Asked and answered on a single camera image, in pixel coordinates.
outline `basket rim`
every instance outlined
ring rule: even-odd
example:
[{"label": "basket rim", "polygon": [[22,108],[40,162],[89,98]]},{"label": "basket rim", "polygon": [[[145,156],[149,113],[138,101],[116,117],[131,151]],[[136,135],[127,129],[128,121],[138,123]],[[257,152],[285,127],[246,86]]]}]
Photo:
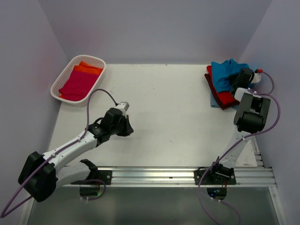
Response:
[{"label": "basket rim", "polygon": [[[53,93],[53,88],[54,88],[54,86],[56,85],[58,79],[60,78],[60,75],[63,74],[63,73],[67,70],[67,68],[69,68],[69,66],[71,65],[71,63],[72,63],[74,60],[76,60],[77,58],[80,58],[80,57],[93,58],[93,59],[96,59],[96,60],[101,61],[101,62],[104,64],[103,70],[102,70],[102,72],[100,73],[98,79],[96,80],[96,82],[94,83],[94,85],[91,87],[91,89],[90,89],[90,91],[88,92],[88,94],[86,95],[86,97],[84,97],[83,99],[81,99],[81,100],[79,100],[79,101],[70,101],[70,100],[66,100],[66,99],[63,99],[63,98],[60,98],[60,97],[56,96],[56,95]],[[60,75],[56,78],[55,82],[52,84],[52,86],[51,86],[51,88],[50,88],[50,93],[51,93],[52,97],[56,98],[56,99],[59,100],[59,101],[66,102],[66,103],[70,103],[70,104],[80,104],[80,103],[84,102],[85,100],[87,100],[87,98],[90,96],[91,92],[94,90],[94,88],[95,88],[95,86],[97,85],[98,81],[100,80],[100,78],[101,78],[103,72],[105,71],[105,68],[106,68],[106,63],[105,63],[102,59],[100,59],[100,58],[97,58],[97,57],[94,57],[94,56],[91,56],[91,55],[77,55],[77,56],[75,56],[75,57],[74,57],[74,58],[66,65],[66,67],[63,69],[63,71],[60,73]]]}]

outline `stack of folded clothes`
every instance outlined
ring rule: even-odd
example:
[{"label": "stack of folded clothes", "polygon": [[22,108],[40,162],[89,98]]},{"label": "stack of folded clothes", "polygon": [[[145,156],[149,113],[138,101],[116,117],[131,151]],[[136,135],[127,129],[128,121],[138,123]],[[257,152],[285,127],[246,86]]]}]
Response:
[{"label": "stack of folded clothes", "polygon": [[70,101],[80,101],[84,99],[102,71],[102,68],[94,67],[81,61],[78,66],[74,66],[70,78],[59,90],[59,97]]},{"label": "stack of folded clothes", "polygon": [[205,78],[211,90],[210,106],[226,109],[238,105],[240,102],[235,100],[231,95],[231,85],[229,83],[229,75],[239,73],[242,68],[249,68],[247,64],[239,64],[234,60],[226,60],[219,64],[212,62],[211,66],[207,66],[208,74]]}]

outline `magenta cloth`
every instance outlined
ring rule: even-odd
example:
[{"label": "magenta cloth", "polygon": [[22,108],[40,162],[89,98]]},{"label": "magenta cloth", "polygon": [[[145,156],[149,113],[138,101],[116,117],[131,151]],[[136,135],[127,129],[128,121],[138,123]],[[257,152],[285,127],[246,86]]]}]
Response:
[{"label": "magenta cloth", "polygon": [[70,101],[80,101],[87,96],[99,75],[72,71],[70,78],[59,90],[62,97]]}]

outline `orange cloth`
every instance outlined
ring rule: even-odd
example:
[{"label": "orange cloth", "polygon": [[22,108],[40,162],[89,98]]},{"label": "orange cloth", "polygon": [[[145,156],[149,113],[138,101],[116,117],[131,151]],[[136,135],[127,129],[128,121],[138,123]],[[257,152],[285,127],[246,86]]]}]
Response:
[{"label": "orange cloth", "polygon": [[103,69],[91,66],[90,64],[88,64],[84,61],[81,61],[78,66],[74,66],[73,70],[79,71],[79,72],[85,72],[88,74],[100,75],[100,73],[102,72]]}]

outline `cable connector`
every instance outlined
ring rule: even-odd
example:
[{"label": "cable connector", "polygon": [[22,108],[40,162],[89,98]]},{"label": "cable connector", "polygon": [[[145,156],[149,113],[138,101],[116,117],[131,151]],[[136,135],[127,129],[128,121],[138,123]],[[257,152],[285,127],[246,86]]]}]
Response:
[{"label": "cable connector", "polygon": [[263,72],[263,69],[256,69],[256,70],[255,70],[255,73],[261,74],[262,72]]}]

